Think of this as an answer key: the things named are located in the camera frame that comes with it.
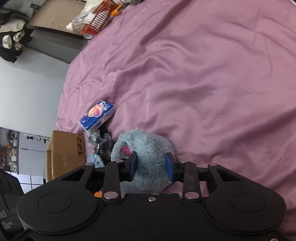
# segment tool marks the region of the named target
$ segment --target light blue cloth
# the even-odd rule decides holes
[[[90,154],[87,158],[87,162],[91,162],[94,164],[95,168],[104,167],[105,164],[103,163],[101,157],[97,154]]]

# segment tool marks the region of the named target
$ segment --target circular cover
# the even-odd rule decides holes
[[[286,205],[276,192],[259,184],[224,182],[206,201],[210,216],[221,226],[240,233],[260,233],[277,228]]]
[[[94,195],[76,182],[44,184],[24,196],[17,214],[25,229],[60,234],[85,224],[97,211]]]

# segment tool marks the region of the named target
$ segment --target cabinet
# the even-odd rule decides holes
[[[44,176],[46,167],[46,148],[44,139],[28,138],[20,133],[18,144],[19,174]]]

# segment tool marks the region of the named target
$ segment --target tile floor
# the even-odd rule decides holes
[[[7,172],[7,173],[11,174],[12,176],[16,177],[19,180],[24,193],[27,193],[44,184],[43,177],[41,176],[32,176],[32,175],[23,175],[23,174],[17,175],[14,172]]]

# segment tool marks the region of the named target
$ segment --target orange object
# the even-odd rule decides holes
[[[102,197],[102,192],[98,191],[94,194],[95,197]]]
[[[126,3],[122,3],[120,4],[117,8],[115,8],[112,13],[111,13],[111,16],[112,17],[116,17],[118,16],[119,14],[121,14],[121,12],[126,8]]]
[[[112,0],[104,0],[98,8],[95,10],[94,14],[96,15],[90,24],[85,24],[81,33],[82,34],[91,34],[96,35],[109,24],[109,17],[113,10],[115,10],[118,5]]]

